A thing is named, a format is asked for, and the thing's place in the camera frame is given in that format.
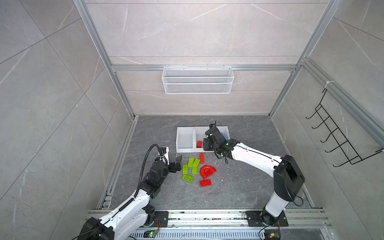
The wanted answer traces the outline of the white storage bin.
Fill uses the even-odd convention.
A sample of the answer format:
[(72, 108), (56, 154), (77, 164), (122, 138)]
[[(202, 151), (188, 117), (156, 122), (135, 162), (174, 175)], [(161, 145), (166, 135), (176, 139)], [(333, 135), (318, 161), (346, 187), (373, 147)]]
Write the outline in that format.
[(195, 149), (194, 127), (177, 127), (176, 152), (193, 153)]
[(218, 129), (219, 129), (220, 133), (224, 133), (224, 135), (228, 137), (228, 140), (230, 139), (228, 126), (218, 126)]
[(207, 136), (205, 134), (206, 131), (209, 130), (209, 127), (208, 126), (205, 126), (205, 127), (195, 127), (195, 133), (194, 133), (194, 137), (195, 137), (195, 140), (194, 140), (194, 152), (195, 153), (205, 153), (205, 152), (212, 152), (210, 150), (204, 150), (203, 146), (201, 148), (198, 148), (197, 145), (198, 145), (198, 142), (204, 142), (204, 139), (207, 139)]

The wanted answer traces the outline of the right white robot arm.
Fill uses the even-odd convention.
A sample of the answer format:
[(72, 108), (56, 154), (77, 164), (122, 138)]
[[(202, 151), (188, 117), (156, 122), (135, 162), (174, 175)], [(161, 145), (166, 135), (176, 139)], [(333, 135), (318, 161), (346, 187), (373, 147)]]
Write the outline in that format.
[(274, 192), (260, 214), (265, 226), (274, 225), (287, 205), (300, 198), (298, 193), (305, 182), (305, 177), (292, 156), (270, 155), (248, 147), (238, 140), (226, 139), (216, 123), (209, 125), (205, 135), (203, 142), (205, 151), (213, 151), (218, 159), (246, 163), (274, 179)]

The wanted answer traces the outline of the white right storage bin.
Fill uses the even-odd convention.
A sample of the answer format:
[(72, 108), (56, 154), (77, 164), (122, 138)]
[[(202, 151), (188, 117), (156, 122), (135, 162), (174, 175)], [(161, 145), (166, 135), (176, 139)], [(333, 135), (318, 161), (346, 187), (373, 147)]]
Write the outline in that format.
[(219, 129), (220, 133), (224, 133), (224, 135), (228, 137), (228, 140), (230, 139), (228, 126), (218, 126), (218, 129)]

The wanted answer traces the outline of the green lego brick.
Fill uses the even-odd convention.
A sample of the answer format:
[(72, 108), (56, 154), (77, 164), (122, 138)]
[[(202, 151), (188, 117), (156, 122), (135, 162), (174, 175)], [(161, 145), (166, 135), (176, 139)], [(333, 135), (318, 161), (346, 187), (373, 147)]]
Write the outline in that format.
[(189, 168), (193, 168), (194, 167), (194, 161), (195, 161), (194, 158), (189, 158), (189, 161), (188, 161), (188, 167)]
[(182, 180), (188, 183), (192, 183), (194, 181), (194, 177), (189, 175), (182, 175)]
[(192, 163), (192, 174), (197, 175), (198, 174), (198, 168), (200, 164), (200, 159), (195, 159)]
[(189, 167), (188, 165), (183, 165), (183, 175), (188, 175), (189, 174)]

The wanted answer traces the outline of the red arch lego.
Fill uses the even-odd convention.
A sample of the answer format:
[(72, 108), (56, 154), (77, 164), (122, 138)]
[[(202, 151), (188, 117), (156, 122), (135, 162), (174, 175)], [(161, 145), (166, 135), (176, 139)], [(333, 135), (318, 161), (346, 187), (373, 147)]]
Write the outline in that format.
[(207, 178), (209, 178), (210, 176), (212, 176), (216, 172), (217, 172), (216, 168), (214, 168), (213, 166), (209, 166), (209, 165), (205, 165), (205, 166), (201, 167), (201, 169), (200, 169), (200, 175), (204, 180), (206, 180)]

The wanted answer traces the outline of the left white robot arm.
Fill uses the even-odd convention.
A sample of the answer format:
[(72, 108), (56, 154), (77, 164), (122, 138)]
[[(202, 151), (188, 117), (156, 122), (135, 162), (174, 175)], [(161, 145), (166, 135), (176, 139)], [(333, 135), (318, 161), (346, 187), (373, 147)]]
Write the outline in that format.
[(169, 173), (182, 170), (182, 156), (166, 164), (158, 157), (149, 172), (127, 200), (103, 217), (89, 218), (75, 240), (125, 240), (137, 228), (151, 226), (155, 221), (155, 207), (150, 205), (161, 190)]

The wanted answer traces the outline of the white left storage bin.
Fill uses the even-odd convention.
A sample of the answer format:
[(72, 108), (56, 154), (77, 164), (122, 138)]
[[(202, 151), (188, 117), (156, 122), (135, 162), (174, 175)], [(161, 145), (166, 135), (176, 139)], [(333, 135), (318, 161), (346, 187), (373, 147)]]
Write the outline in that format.
[(177, 127), (176, 152), (193, 153), (195, 149), (194, 127)]

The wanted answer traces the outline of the metal base rail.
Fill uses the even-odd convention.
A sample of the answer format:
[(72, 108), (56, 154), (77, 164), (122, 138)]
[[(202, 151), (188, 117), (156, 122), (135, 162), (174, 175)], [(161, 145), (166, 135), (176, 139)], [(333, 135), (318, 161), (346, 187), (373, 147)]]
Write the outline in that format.
[(130, 240), (336, 240), (322, 209), (286, 209), (266, 227), (258, 209), (159, 210), (160, 224), (140, 227)]

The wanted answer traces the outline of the white middle storage bin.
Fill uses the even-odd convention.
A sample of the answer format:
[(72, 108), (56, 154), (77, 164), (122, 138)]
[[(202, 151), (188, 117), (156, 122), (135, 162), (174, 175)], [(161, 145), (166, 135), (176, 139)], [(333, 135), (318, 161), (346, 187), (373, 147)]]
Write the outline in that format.
[(212, 152), (210, 150), (204, 150), (203, 146), (201, 148), (198, 148), (197, 145), (198, 145), (198, 142), (204, 142), (204, 139), (207, 139), (207, 136), (205, 134), (206, 131), (209, 130), (209, 127), (208, 126), (205, 126), (205, 127), (195, 127), (195, 133), (194, 133), (194, 137), (195, 137), (195, 140), (194, 140), (194, 152), (195, 153), (205, 153), (205, 152)]

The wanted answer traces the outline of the green lego brick bottom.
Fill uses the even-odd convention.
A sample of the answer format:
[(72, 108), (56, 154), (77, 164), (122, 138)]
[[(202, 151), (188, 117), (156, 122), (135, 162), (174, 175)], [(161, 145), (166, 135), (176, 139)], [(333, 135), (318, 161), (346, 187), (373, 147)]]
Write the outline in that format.
[(182, 175), (182, 180), (188, 183), (192, 183), (194, 181), (194, 177), (189, 175)]

